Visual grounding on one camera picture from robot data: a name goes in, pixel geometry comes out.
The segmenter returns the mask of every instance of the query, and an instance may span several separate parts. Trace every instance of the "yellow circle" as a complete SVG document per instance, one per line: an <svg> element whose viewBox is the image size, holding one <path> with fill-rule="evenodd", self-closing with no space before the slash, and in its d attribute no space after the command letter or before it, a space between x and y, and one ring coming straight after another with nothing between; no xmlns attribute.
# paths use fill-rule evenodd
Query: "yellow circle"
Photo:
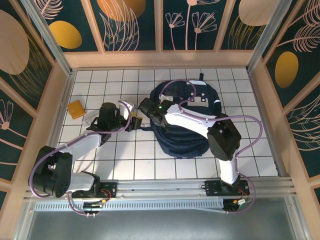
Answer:
<svg viewBox="0 0 320 240"><path fill-rule="evenodd" d="M249 26L266 25L276 10L278 2L279 0L241 0L239 18Z"/></svg>
<svg viewBox="0 0 320 240"><path fill-rule="evenodd" d="M0 69L22 73L29 61L29 41L24 28L10 14L0 10Z"/></svg>
<svg viewBox="0 0 320 240"><path fill-rule="evenodd" d="M56 42L66 49L76 49L82 44L80 32L66 21L55 21L49 28Z"/></svg>
<svg viewBox="0 0 320 240"><path fill-rule="evenodd" d="M285 51L280 55L275 65L275 82L280 88L289 87L295 80L299 68L297 56Z"/></svg>
<svg viewBox="0 0 320 240"><path fill-rule="evenodd" d="M132 9L136 18L140 17L146 9L146 0L97 0L99 7L105 15L121 22L131 19L131 17L125 13L123 2L128 8L129 13L130 9Z"/></svg>

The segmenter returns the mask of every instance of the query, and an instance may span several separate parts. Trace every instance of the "dark blue bag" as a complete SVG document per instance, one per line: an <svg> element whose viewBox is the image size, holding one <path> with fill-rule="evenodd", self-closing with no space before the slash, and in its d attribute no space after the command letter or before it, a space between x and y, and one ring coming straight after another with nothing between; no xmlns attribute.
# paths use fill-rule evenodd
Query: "dark blue bag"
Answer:
<svg viewBox="0 0 320 240"><path fill-rule="evenodd" d="M150 99L160 103L159 94L169 81L158 85L150 94ZM182 107L205 115L221 114L221 102L216 90L204 81L191 80L196 87L196 96L193 102L187 102ZM163 92L165 96L172 96L173 102L181 101L193 96L193 88L184 81L177 81L169 85ZM181 158L200 157L209 149L208 140L202 135L184 127L169 125L167 129L156 126L150 121L151 127L142 127L143 131L153 131L164 153Z"/></svg>

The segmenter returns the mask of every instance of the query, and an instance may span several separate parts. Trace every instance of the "white patch on backpack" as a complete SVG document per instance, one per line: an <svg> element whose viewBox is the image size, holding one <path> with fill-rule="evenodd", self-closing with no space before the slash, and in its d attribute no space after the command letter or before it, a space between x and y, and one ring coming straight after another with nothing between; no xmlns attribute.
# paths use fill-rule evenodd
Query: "white patch on backpack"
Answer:
<svg viewBox="0 0 320 240"><path fill-rule="evenodd" d="M194 100L187 102L188 106L203 106L203 107L209 107L209 101L206 96L196 96Z"/></svg>

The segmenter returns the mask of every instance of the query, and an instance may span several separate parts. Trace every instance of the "yellow sponge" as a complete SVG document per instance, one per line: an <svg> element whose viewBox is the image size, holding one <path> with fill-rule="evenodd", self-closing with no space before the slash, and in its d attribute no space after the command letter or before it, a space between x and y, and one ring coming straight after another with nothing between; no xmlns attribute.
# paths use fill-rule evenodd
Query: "yellow sponge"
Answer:
<svg viewBox="0 0 320 240"><path fill-rule="evenodd" d="M81 102L79 100L73 101L68 104L68 112L71 115L72 119L77 119L86 115L84 107L81 105Z"/></svg>

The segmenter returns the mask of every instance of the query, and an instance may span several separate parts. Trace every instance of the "white tiled floor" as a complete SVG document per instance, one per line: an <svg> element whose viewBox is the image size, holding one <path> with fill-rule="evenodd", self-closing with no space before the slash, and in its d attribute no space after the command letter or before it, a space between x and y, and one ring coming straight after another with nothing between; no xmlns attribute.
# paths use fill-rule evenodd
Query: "white tiled floor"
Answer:
<svg viewBox="0 0 320 240"><path fill-rule="evenodd" d="M218 92L223 112L261 120L244 68L79 71L70 101L80 100L86 112L99 109L103 102L118 105L120 99L139 104L161 82L198 79L199 73L204 73L204 80ZM233 122L242 136L240 148L258 135L258 125L252 120L237 118ZM142 123L147 126L150 121L144 117ZM59 144L79 136L85 130L81 124L82 118L73 120L66 112ZM265 132L256 145L240 156L238 168L243 174L278 175ZM194 179L219 177L220 166L210 150L201 157L175 159L162 151L153 132L138 130L113 134L107 143L81 157L73 171L93 172L102 180Z"/></svg>

